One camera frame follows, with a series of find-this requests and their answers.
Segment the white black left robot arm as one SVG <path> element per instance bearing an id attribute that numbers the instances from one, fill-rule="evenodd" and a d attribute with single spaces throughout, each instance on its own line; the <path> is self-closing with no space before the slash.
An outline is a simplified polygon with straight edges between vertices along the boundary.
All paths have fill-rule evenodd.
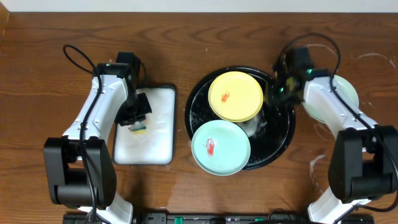
<path id="1" fill-rule="evenodd" d="M 152 111 L 146 95 L 136 91 L 140 69 L 140 62 L 99 63 L 76 120 L 44 144 L 51 201 L 86 212 L 86 223 L 132 222 L 132 204 L 116 191 L 107 142 L 113 124 L 140 126 Z"/>

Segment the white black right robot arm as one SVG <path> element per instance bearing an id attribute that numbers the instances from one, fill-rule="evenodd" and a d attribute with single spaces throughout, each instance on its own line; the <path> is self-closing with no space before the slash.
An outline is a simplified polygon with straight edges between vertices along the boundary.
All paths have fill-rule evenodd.
<path id="1" fill-rule="evenodd" d="M 340 223 L 354 210 L 390 212 L 368 206 L 397 193 L 397 130 L 381 126 L 339 93 L 327 69 L 308 68 L 280 74 L 266 86 L 269 108 L 299 103 L 322 115 L 335 138 L 328 170 L 329 187 L 307 208 L 312 223 Z"/>

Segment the yellow blue sponge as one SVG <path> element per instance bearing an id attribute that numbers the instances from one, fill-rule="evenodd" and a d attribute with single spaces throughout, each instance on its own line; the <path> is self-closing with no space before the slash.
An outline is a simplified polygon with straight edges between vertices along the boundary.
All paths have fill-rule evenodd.
<path id="1" fill-rule="evenodd" d="M 128 127 L 128 130 L 134 134 L 144 134 L 146 129 L 147 128 L 145 124 L 140 121 L 136 121 L 134 124 Z"/>

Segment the yellow plate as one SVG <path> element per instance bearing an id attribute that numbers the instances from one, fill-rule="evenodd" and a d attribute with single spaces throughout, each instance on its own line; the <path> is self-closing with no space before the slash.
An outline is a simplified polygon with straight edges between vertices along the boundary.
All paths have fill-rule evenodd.
<path id="1" fill-rule="evenodd" d="M 240 123 L 258 114 L 263 104 L 259 82 L 244 72 L 226 72 L 217 76 L 208 90 L 208 101 L 220 118 Z"/>

